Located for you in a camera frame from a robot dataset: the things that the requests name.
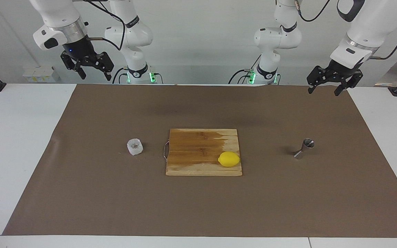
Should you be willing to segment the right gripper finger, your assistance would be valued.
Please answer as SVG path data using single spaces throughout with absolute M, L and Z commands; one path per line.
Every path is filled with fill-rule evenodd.
M 81 63 L 79 60 L 73 61 L 73 59 L 70 57 L 70 55 L 66 51 L 63 51 L 61 53 L 60 58 L 62 59 L 65 67 L 68 70 L 77 72 L 79 77 L 82 80 L 84 80 L 86 78 L 86 74 L 85 74 L 84 70 L 82 69 Z
M 114 63 L 107 54 L 107 52 L 101 52 L 100 54 L 91 54 L 88 58 L 88 66 L 101 71 L 106 80 L 110 81 L 112 78 L 111 72 L 114 69 Z

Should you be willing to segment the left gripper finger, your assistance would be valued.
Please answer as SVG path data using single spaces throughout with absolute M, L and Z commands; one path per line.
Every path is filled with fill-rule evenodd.
M 321 84 L 329 83 L 329 76 L 326 73 L 329 72 L 329 67 L 322 68 L 321 66 L 315 66 L 310 74 L 307 76 L 307 83 L 310 86 L 308 93 L 312 94 L 317 86 Z
M 362 77 L 363 77 L 362 71 L 357 70 L 348 80 L 342 78 L 340 80 L 340 85 L 337 86 L 337 88 L 334 91 L 335 96 L 339 96 L 342 93 L 342 91 L 348 88 L 356 87 L 356 85 L 359 83 Z

